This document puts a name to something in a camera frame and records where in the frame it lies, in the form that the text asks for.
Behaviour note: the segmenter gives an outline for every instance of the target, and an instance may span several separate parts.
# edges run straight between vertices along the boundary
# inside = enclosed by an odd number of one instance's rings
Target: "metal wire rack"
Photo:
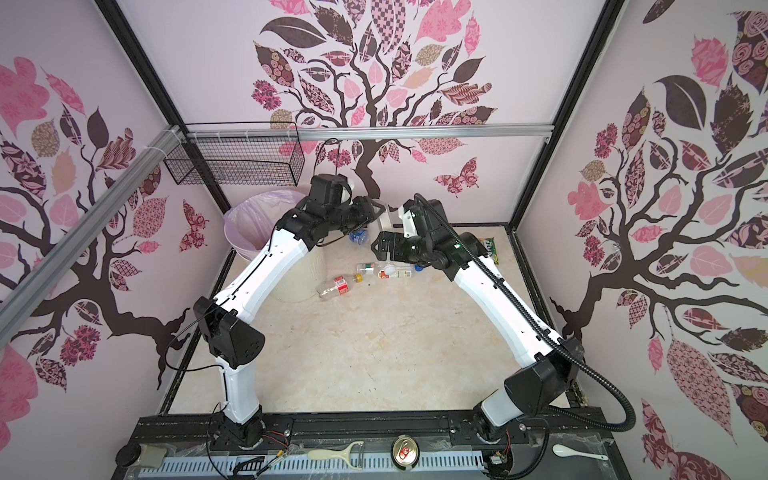
[[[296,123],[249,123],[268,124],[274,129],[274,135],[197,137],[190,134],[186,142],[165,158],[165,166],[176,183],[198,185],[205,183],[205,177],[212,176],[208,180],[217,184],[298,185],[304,153]]]

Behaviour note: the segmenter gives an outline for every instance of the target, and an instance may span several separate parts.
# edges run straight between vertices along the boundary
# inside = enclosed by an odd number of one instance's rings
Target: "butterfly decal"
[[[448,192],[454,194],[458,198],[458,193],[464,190],[464,187],[475,187],[478,183],[478,176],[475,174],[475,170],[478,169],[477,157],[470,159],[464,167],[462,172],[455,175],[438,175],[435,177],[435,181],[441,185],[448,187]]]
[[[189,250],[192,247],[200,248],[205,245],[205,236],[200,231],[205,230],[205,224],[210,221],[205,220],[203,214],[196,213],[186,200],[184,200],[184,216],[187,218],[187,223],[190,224],[190,229],[181,238],[181,243],[179,243],[180,252]]]

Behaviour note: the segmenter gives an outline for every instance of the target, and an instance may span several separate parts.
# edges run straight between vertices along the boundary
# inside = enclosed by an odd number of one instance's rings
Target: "beige floor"
[[[529,305],[502,227],[461,228],[494,237],[504,278]],[[368,247],[341,240],[325,248],[328,274],[373,261]],[[225,283],[247,265],[237,258]],[[265,412],[470,409],[519,369],[480,307],[445,274],[356,284],[329,302],[268,297],[252,325],[266,336],[257,358]],[[213,357],[200,341],[190,368]],[[171,413],[210,412],[223,401],[218,369],[184,376]],[[568,407],[564,396],[553,405]]]

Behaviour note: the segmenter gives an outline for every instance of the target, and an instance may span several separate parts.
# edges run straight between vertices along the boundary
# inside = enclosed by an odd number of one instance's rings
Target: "trash bin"
[[[254,195],[224,214],[224,236],[246,260],[253,260],[270,239],[272,229],[284,213],[304,198],[295,190],[273,190]],[[272,289],[271,296],[295,303],[315,295],[315,287],[326,279],[322,248],[313,248],[296,262]]]

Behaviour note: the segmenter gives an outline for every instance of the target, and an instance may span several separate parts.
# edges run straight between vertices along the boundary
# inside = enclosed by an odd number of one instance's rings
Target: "white spoon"
[[[594,453],[579,452],[577,450],[570,449],[567,446],[561,445],[559,443],[552,446],[552,451],[558,457],[579,456],[579,457],[587,457],[587,458],[596,458],[597,460],[605,460],[605,461],[608,460],[607,455],[595,455]]]

